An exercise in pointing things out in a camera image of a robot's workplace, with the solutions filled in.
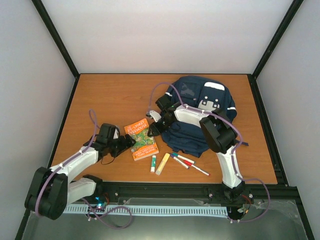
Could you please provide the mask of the navy blue backpack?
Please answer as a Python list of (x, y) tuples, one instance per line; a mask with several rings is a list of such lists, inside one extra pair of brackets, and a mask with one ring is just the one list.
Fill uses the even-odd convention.
[(199, 158), (205, 151), (234, 151), (239, 135), (231, 127), (237, 116), (230, 90), (221, 82), (188, 75), (173, 82), (156, 104), (155, 123), (162, 140), (174, 151)]

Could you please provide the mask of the orange treehouse paperback book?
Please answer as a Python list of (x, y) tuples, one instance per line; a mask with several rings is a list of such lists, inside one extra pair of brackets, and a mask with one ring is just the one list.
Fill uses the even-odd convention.
[(125, 126), (124, 131), (136, 141), (130, 148), (134, 161), (159, 153), (154, 137), (148, 136), (149, 123), (146, 118)]

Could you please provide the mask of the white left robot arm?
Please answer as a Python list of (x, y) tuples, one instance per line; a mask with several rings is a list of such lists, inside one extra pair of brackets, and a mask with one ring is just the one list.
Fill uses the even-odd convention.
[(116, 158), (135, 144), (129, 134), (121, 135), (117, 126), (102, 124), (75, 154), (57, 165), (35, 171), (24, 201), (25, 208), (56, 220), (68, 205), (82, 198), (101, 200), (104, 195), (101, 178), (90, 174), (79, 180), (75, 178), (103, 157)]

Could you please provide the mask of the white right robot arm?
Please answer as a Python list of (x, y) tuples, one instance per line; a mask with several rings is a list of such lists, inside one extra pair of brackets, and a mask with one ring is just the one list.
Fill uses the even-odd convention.
[(230, 123), (226, 113), (191, 107), (185, 103), (172, 104), (166, 95), (156, 101), (161, 113), (148, 109), (146, 116), (154, 122), (149, 126), (148, 136), (156, 137), (174, 122), (199, 127), (208, 147), (216, 153), (222, 171), (222, 192), (226, 201), (234, 203), (243, 194), (245, 182), (236, 157), (236, 138), (240, 133)]

